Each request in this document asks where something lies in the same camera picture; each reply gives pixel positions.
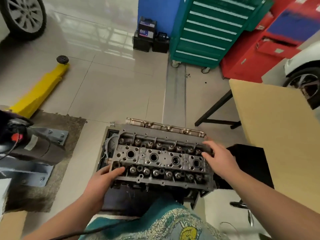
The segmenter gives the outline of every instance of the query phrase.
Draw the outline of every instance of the left hand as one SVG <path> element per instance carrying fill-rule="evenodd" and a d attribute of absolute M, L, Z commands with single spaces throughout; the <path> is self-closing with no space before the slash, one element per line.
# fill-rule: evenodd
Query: left hand
<path fill-rule="evenodd" d="M 121 175 L 124 171 L 124 167 L 116 168 L 109 172 L 110 165 L 97 171 L 89 180 L 86 189 L 84 190 L 81 198 L 84 199 L 92 206 L 94 214 L 97 214 L 104 201 L 104 195 L 110 188 L 112 181 Z"/>

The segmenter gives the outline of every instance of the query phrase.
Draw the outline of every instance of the engine block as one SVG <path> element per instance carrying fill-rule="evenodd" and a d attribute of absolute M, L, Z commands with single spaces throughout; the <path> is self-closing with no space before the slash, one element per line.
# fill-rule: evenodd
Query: engine block
<path fill-rule="evenodd" d="M 142 190 L 186 189 L 185 201 L 196 202 L 216 189 L 213 171 L 202 152 L 211 149 L 202 142 L 205 133 L 127 118 L 119 131 L 111 170 L 124 166 L 125 172 L 113 188 L 127 185 Z"/>

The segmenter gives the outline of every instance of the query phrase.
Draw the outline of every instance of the black metal frame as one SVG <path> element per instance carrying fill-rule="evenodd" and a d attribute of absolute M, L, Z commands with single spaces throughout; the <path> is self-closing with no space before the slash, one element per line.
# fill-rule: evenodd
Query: black metal frame
<path fill-rule="evenodd" d="M 229 90 L 222 98 L 219 99 L 204 115 L 198 119 L 194 126 L 199 126 L 202 123 L 213 123 L 213 124 L 222 124 L 222 125 L 231 125 L 230 128 L 233 130 L 241 126 L 241 121 L 228 121 L 228 120 L 212 120 L 208 119 L 214 112 L 216 112 L 219 108 L 222 107 L 226 102 L 232 98 L 232 91 Z"/>

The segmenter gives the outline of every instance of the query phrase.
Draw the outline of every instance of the right hand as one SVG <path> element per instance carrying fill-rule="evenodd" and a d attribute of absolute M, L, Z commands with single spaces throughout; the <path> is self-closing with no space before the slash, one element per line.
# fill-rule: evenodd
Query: right hand
<path fill-rule="evenodd" d="M 228 149 L 221 144 L 216 144 L 212 140 L 204 141 L 214 151 L 214 157 L 208 153 L 203 152 L 202 156 L 207 160 L 213 171 L 223 179 L 227 180 L 228 176 L 240 172 L 240 168 Z"/>

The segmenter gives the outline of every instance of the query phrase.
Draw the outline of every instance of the car tire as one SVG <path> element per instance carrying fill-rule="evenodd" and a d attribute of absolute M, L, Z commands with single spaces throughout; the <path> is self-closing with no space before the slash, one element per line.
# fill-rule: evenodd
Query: car tire
<path fill-rule="evenodd" d="M 285 83 L 282 86 L 288 87 L 290 86 L 290 84 L 296 84 L 297 80 L 304 75 L 306 76 L 306 79 L 314 80 L 315 83 L 319 84 L 319 85 L 313 85 L 312 88 L 309 88 L 310 95 L 312 96 L 307 99 L 312 109 L 318 108 L 320 106 L 320 68 L 319 67 L 309 67 L 291 74 L 291 76 L 285 81 Z"/>
<path fill-rule="evenodd" d="M 34 40 L 45 31 L 47 16 L 42 0 L 27 0 L 27 4 L 19 4 L 17 0 L 0 0 L 0 11 L 10 30 L 10 36 L 18 40 Z"/>

